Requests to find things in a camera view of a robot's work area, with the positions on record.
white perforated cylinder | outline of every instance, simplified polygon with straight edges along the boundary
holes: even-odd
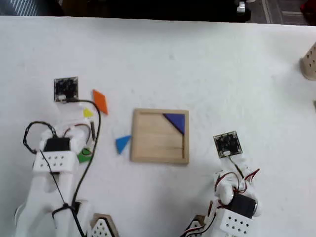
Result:
[[[308,80],[316,80],[316,43],[301,59],[301,70]]]

wooden tray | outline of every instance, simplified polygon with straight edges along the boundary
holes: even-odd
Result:
[[[184,135],[163,114],[184,114]],[[189,111],[135,109],[131,160],[189,163]]]

black circuit board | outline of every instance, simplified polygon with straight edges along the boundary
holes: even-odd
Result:
[[[228,151],[230,156],[242,153],[236,131],[214,136],[214,142],[219,158],[226,157]]]
[[[54,101],[78,99],[78,77],[60,78],[54,80]]]

blue tangram piece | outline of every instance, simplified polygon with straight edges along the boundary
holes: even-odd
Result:
[[[163,114],[166,119],[175,126],[184,135],[185,132],[185,115],[182,114]]]
[[[126,144],[130,140],[132,136],[126,136],[126,137],[121,137],[115,140],[115,144],[117,146],[118,153],[121,154],[124,148],[126,147]]]

light blue triangle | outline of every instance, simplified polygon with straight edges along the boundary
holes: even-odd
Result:
[[[115,140],[115,144],[117,146],[118,153],[121,154],[124,148],[126,147],[128,141],[132,136],[125,136]]]

